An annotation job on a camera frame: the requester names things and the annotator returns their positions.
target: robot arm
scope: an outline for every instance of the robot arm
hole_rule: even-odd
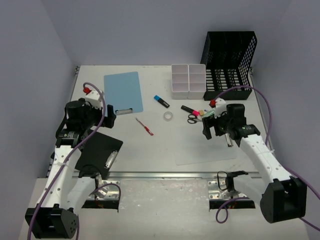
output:
[[[260,205],[269,223],[301,218],[306,214],[307,186],[293,177],[278,162],[253,124],[247,124],[243,104],[226,104],[218,98],[213,109],[202,117],[203,134],[211,139],[228,134],[252,161],[263,183],[257,183],[244,171],[229,172],[226,186],[229,192],[238,191]]]
[[[81,156],[83,146],[74,148],[88,135],[91,127],[97,126],[102,119],[102,101],[96,90],[87,87],[83,90],[85,98],[68,102],[65,106],[65,117],[56,133],[54,159],[45,188],[37,204],[53,183],[50,192],[44,199],[39,211],[36,208],[28,208],[25,219],[30,225],[34,214],[32,232],[38,239],[64,238],[71,239],[78,228],[78,213],[84,205],[87,197],[99,187],[100,174],[97,171],[80,171],[76,184],[71,184],[72,175],[78,159]],[[107,105],[107,116],[104,116],[102,127],[112,128],[116,115],[113,106]],[[68,161],[66,157],[72,152]],[[64,168],[57,177],[62,165]]]

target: white tabletop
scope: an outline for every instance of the white tabletop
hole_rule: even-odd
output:
[[[171,66],[83,65],[80,67],[72,100],[84,97],[82,92],[84,82],[90,82],[103,90],[105,75],[128,72],[138,72],[139,74],[143,112],[120,115],[112,129],[99,129],[99,132],[123,141],[122,148],[116,158],[117,161],[111,168],[112,172],[204,173],[238,170],[256,172],[251,161],[236,144],[230,148],[230,151],[234,153],[234,159],[217,160],[215,152],[212,151],[212,161],[186,165],[176,164],[175,156],[177,156],[178,141],[180,148],[184,144],[186,146],[198,144],[201,148],[203,147],[201,144],[206,147],[210,146],[210,143],[212,145],[221,144],[222,141],[225,141],[225,138],[224,136],[215,137],[213,131],[211,131],[212,139],[207,141],[205,136],[202,135],[203,126],[201,122],[193,125],[187,123],[188,113],[181,110],[181,105],[186,105],[195,110],[208,110],[210,109],[209,102],[191,99],[173,100],[171,98]],[[168,102],[170,108],[166,109],[156,102],[153,99],[155,95]],[[263,138],[266,136],[254,93],[251,93],[247,100],[228,101],[228,103],[244,104],[247,123],[254,124],[260,130]],[[173,119],[169,122],[163,119],[163,114],[166,111],[173,113]],[[136,122],[135,117],[147,125],[154,136],[148,135]]]
[[[29,207],[35,207],[46,182],[37,179]],[[120,187],[119,213],[81,209],[79,240],[308,240],[301,220],[270,224],[259,206],[231,209],[228,221],[217,223],[217,210],[209,211],[206,180],[121,180]],[[221,211],[221,221],[225,214]],[[19,240],[27,232],[24,220]]]

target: black scissors handle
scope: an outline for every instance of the black scissors handle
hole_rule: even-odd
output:
[[[195,116],[193,114],[189,114],[187,122],[189,124],[196,124],[198,121],[196,121],[195,119],[197,119],[197,116]]]

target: red connector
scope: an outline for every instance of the red connector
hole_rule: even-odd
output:
[[[210,107],[214,108],[216,106],[216,101],[212,99],[209,103]]]
[[[84,87],[83,92],[88,95],[89,93],[91,93],[91,90],[88,87]]]

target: light blue clipboard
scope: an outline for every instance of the light blue clipboard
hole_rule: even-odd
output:
[[[104,100],[113,105],[114,113],[132,109],[133,113],[144,111],[137,71],[105,75]]]

